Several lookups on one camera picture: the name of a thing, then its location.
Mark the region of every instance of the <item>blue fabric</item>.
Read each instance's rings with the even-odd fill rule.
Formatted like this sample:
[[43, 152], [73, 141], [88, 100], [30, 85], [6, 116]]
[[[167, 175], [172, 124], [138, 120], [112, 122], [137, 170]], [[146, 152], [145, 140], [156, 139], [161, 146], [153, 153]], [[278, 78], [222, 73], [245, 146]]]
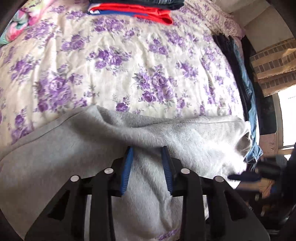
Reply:
[[255, 91], [251, 80], [249, 79], [246, 67], [244, 65], [244, 60], [241, 58], [238, 46], [233, 42], [234, 53], [239, 63], [239, 67], [242, 73], [242, 80], [244, 82], [245, 91], [251, 102], [251, 109], [249, 110], [249, 122], [251, 123], [251, 138], [252, 138], [252, 148], [245, 156], [245, 162], [253, 164], [255, 163], [263, 154], [262, 149], [256, 143], [256, 127], [257, 127], [257, 109], [255, 100]]
[[134, 15], [142, 15], [142, 16], [148, 16], [148, 14], [144, 13], [137, 13], [137, 12], [121, 12], [121, 11], [112, 11], [112, 10], [99, 10], [97, 13], [95, 11], [94, 13], [88, 12], [90, 15], [107, 15], [107, 14], [121, 14], [121, 15], [127, 15], [133, 17]]

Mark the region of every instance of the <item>folded clothes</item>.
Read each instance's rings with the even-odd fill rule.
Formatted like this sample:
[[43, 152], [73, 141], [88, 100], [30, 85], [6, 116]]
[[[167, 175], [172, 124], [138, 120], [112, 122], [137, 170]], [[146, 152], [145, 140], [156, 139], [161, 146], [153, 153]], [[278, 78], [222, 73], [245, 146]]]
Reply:
[[[91, 4], [110, 3], [110, 0], [89, 0], [89, 2]], [[112, 0], [112, 3], [135, 4], [168, 10], [177, 10], [184, 6], [184, 0]]]
[[134, 4], [98, 3], [90, 4], [88, 13], [91, 15], [123, 14], [136, 18], [144, 18], [158, 23], [170, 25], [173, 23], [170, 10], [155, 7], [145, 7]]

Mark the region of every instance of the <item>floral bedspread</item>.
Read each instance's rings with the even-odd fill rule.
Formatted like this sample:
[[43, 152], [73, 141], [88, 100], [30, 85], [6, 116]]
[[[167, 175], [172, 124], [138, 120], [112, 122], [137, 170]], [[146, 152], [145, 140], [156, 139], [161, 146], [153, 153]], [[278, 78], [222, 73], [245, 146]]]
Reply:
[[213, 33], [241, 38], [210, 0], [190, 0], [165, 26], [128, 16], [90, 16], [85, 0], [57, 0], [0, 48], [0, 147], [76, 107], [141, 115], [243, 118], [231, 68]]

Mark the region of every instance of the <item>window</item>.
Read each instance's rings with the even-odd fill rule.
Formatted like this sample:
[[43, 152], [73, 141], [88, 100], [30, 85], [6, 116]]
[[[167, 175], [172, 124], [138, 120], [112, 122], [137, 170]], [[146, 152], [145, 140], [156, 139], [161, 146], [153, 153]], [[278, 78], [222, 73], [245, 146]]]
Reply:
[[292, 146], [296, 142], [296, 85], [278, 92], [278, 96], [282, 118], [283, 147]]

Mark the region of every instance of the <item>curtain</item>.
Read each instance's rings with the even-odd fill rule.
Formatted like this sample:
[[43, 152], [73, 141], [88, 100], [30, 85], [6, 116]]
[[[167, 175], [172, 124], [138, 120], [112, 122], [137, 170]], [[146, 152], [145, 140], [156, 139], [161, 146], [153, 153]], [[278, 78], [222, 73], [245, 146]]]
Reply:
[[250, 58], [255, 81], [269, 96], [296, 85], [296, 40], [287, 39], [258, 52]]

